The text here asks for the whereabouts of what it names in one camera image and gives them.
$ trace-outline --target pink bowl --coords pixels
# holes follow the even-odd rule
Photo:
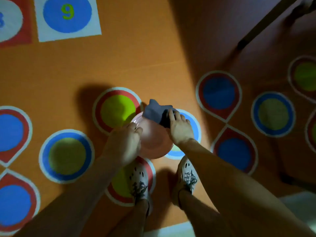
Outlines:
[[[154,121],[142,117],[143,113],[136,115],[132,122],[143,128],[141,136],[141,149],[139,156],[148,159],[158,159],[168,154],[173,143],[169,138],[167,129]]]

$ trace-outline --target hand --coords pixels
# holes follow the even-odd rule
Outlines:
[[[180,112],[173,114],[172,110],[168,111],[170,118],[171,139],[176,146],[194,139],[193,130],[189,120],[186,120]]]
[[[102,156],[111,164],[124,167],[136,159],[140,150],[141,127],[135,123],[114,129],[105,144]]]

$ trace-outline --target forearm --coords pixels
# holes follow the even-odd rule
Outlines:
[[[118,170],[118,165],[111,166],[106,158],[100,157],[85,175],[26,224],[16,236],[79,236]]]
[[[305,229],[292,212],[261,184],[195,140],[179,148],[192,162],[215,207],[228,222],[239,225],[237,229],[240,230],[244,222],[260,228],[270,224],[274,227],[293,224]]]

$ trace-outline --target white square tile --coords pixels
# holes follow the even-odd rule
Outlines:
[[[40,42],[101,35],[96,0],[34,0]]]

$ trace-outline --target shoe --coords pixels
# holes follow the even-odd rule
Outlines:
[[[199,179],[195,168],[186,156],[181,159],[178,165],[177,177],[178,181],[172,191],[172,203],[181,209],[179,192],[186,190],[192,194]]]
[[[127,181],[133,202],[137,204],[142,199],[147,200],[149,204],[147,216],[150,215],[152,212],[152,199],[149,195],[148,174],[144,165],[134,160],[125,168],[125,173],[128,176]]]

